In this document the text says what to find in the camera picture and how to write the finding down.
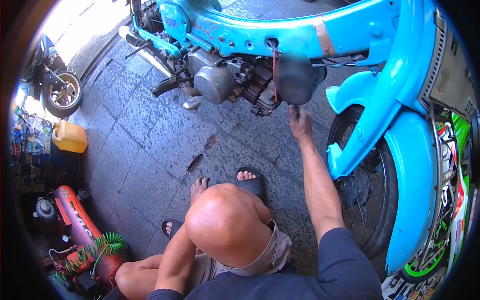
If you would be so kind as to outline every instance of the red air compressor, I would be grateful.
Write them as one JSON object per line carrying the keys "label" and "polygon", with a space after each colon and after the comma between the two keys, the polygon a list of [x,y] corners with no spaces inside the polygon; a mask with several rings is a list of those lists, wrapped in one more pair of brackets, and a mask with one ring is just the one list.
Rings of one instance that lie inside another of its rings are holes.
{"label": "red air compressor", "polygon": [[57,251],[50,249],[50,258],[57,269],[53,280],[68,291],[89,292],[101,284],[115,288],[115,274],[125,259],[118,252],[126,246],[125,240],[116,233],[101,234],[80,200],[88,198],[86,191],[77,196],[66,185],[58,187],[47,198],[37,201],[35,216],[42,221],[57,221],[69,248]]}

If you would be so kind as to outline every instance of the dark blue shirt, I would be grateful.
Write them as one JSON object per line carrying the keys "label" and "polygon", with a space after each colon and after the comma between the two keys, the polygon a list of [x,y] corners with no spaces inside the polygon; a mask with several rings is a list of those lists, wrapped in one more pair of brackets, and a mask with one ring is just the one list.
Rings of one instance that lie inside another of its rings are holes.
{"label": "dark blue shirt", "polygon": [[164,288],[151,292],[147,300],[383,299],[375,270],[347,229],[328,231],[318,248],[318,278],[282,273],[245,277],[226,272],[186,297]]}

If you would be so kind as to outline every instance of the engine cover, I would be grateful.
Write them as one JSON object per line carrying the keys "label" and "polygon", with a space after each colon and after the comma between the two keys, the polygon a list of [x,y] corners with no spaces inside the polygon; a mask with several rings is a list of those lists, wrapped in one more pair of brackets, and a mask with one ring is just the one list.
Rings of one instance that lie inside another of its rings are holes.
{"label": "engine cover", "polygon": [[228,69],[215,62],[221,59],[203,49],[188,54],[188,71],[194,76],[195,88],[205,99],[213,104],[221,104],[233,96],[236,87],[235,79]]}

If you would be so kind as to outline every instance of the black slipper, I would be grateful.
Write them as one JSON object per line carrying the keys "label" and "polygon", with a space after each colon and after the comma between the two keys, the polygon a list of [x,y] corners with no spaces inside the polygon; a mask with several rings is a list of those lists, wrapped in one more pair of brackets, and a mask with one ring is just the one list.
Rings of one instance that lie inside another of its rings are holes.
{"label": "black slipper", "polygon": [[[256,176],[256,178],[238,180],[237,176],[239,172],[250,172]],[[253,194],[257,195],[262,201],[265,201],[266,198],[266,188],[264,185],[264,178],[260,174],[260,171],[252,167],[241,167],[237,170],[235,175],[235,185],[246,190],[251,191]]]}
{"label": "black slipper", "polygon": [[[170,234],[167,232],[167,223],[171,222],[172,223],[172,229],[170,230]],[[172,240],[173,236],[177,231],[180,229],[180,227],[183,225],[182,222],[177,221],[175,219],[166,219],[165,221],[162,222],[162,231],[163,234],[169,239]]]}

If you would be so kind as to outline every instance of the green wheel rim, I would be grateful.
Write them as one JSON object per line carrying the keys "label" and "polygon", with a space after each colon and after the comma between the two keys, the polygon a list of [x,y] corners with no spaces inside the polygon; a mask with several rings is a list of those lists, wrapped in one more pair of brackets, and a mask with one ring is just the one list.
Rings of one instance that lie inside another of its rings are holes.
{"label": "green wheel rim", "polygon": [[432,271],[432,270],[439,264],[439,262],[442,260],[442,257],[443,257],[443,255],[444,255],[444,253],[445,253],[445,250],[446,250],[446,247],[442,250],[442,252],[440,252],[440,255],[438,256],[437,259],[435,259],[435,258],[433,259],[433,264],[432,264],[428,269],[426,269],[426,270],[424,270],[424,271],[417,271],[417,272],[416,272],[416,271],[413,271],[413,270],[412,270],[413,265],[417,262],[416,259],[413,260],[410,264],[406,264],[405,267],[404,267],[406,273],[407,273],[408,275],[412,276],[412,277],[420,277],[420,276],[427,275],[427,274],[428,274],[430,271]]}

